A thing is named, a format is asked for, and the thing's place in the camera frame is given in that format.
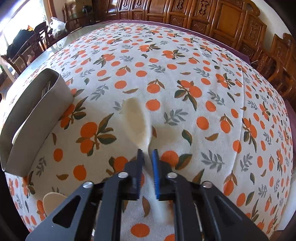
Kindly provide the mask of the long cream plastic spoon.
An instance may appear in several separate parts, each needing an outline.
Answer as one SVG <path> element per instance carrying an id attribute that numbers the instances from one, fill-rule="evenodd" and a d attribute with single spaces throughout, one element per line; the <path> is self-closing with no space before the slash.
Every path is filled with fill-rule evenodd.
<path id="1" fill-rule="evenodd" d="M 152 125 L 147 110 L 143 103 L 137 98 L 132 97 L 125 100 L 122 104 L 123 126 L 129 139 L 141 149 L 144 154 L 144 173 L 147 181 L 149 202 L 152 208 L 154 220 L 159 223 L 170 222 L 170 210 L 168 204 L 158 201 L 154 189 L 154 176 L 152 162 L 149 156 L 149 145 L 152 139 Z"/>

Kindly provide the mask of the cream plastic ladle spoon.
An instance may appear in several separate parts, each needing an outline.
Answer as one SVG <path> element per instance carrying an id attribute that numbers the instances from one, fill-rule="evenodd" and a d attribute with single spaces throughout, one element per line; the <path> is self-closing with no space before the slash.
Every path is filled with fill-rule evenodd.
<path id="1" fill-rule="evenodd" d="M 50 215 L 67 196 L 57 192 L 49 192 L 43 197 L 43 208 L 46 216 Z"/>

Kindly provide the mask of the grey metal tray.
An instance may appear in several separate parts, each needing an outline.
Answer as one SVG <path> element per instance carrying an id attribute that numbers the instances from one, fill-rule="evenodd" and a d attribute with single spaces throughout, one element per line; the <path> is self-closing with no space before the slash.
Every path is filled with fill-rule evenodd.
<path id="1" fill-rule="evenodd" d="M 51 89 L 41 98 L 45 84 Z M 59 118 L 73 102 L 73 94 L 63 77 L 44 69 L 8 107 L 1 128 L 1 168 L 24 177 L 39 149 Z"/>

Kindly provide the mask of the stainless steel fork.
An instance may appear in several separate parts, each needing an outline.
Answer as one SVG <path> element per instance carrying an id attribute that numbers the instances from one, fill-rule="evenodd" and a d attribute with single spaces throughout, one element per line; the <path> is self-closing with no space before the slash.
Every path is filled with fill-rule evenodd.
<path id="1" fill-rule="evenodd" d="M 48 81 L 44 88 L 42 89 L 42 92 L 41 92 L 41 98 L 43 98 L 43 96 L 51 89 L 52 85 L 51 85 L 51 81 Z"/>

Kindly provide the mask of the orange-print white tablecloth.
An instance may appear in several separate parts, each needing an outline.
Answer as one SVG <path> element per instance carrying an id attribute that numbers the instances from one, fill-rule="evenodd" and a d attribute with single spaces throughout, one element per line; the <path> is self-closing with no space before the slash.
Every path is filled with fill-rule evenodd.
<path id="1" fill-rule="evenodd" d="M 290 119 L 281 95 L 241 58 L 171 27 L 112 23 L 35 61 L 1 102 L 1 121 L 45 69 L 74 99 L 25 176 L 6 175 L 27 230 L 46 218 L 45 194 L 100 182 L 136 155 L 121 123 L 131 97 L 151 118 L 151 147 L 173 170 L 213 182 L 268 237 L 279 227 L 292 177 Z"/>

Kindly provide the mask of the dark wooden dining chair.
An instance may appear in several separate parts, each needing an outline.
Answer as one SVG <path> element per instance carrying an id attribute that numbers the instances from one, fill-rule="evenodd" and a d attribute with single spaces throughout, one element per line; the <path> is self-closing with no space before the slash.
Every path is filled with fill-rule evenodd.
<path id="1" fill-rule="evenodd" d="M 33 30 L 20 30 L 7 53 L 1 55 L 15 72 L 20 75 L 27 66 L 40 56 L 50 45 L 48 25 L 42 22 Z"/>

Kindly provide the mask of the white plastic bag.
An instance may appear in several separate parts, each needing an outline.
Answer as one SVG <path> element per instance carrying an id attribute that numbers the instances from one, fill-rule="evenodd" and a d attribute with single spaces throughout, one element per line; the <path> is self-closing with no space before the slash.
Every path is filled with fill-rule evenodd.
<path id="1" fill-rule="evenodd" d="M 51 17 L 51 22 L 49 23 L 49 26 L 52 30 L 52 35 L 54 39 L 57 39 L 58 37 L 67 33 L 66 24 L 62 21 L 59 21 L 55 17 Z"/>

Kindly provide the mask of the carved wooden bench backrest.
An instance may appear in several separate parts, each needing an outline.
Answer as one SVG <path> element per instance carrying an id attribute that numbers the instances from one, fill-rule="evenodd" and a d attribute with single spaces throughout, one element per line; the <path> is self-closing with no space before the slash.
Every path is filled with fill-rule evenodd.
<path id="1" fill-rule="evenodd" d="M 283 96 L 295 100 L 295 38 L 280 17 L 253 1 L 93 1 L 99 20 L 143 20 L 182 27 L 246 55 Z"/>

